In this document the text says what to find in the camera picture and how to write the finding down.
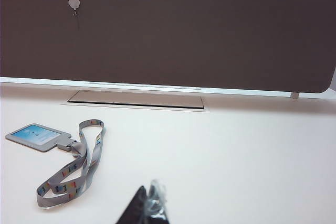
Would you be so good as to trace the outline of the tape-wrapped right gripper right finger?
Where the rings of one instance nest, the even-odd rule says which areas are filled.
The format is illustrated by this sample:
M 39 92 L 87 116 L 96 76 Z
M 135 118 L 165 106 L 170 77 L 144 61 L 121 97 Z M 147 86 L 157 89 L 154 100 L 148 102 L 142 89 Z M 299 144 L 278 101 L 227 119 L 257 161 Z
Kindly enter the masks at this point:
M 165 186 L 157 179 L 152 180 L 146 200 L 147 223 L 170 223 L 166 202 Z

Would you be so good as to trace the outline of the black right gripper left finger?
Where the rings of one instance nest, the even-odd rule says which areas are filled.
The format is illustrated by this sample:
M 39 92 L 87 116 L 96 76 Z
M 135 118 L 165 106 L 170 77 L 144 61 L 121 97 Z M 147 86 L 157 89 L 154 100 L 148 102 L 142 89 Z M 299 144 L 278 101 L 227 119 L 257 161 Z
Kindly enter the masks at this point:
M 117 224 L 141 224 L 144 222 L 144 206 L 147 199 L 146 188 L 140 186 L 121 214 Z

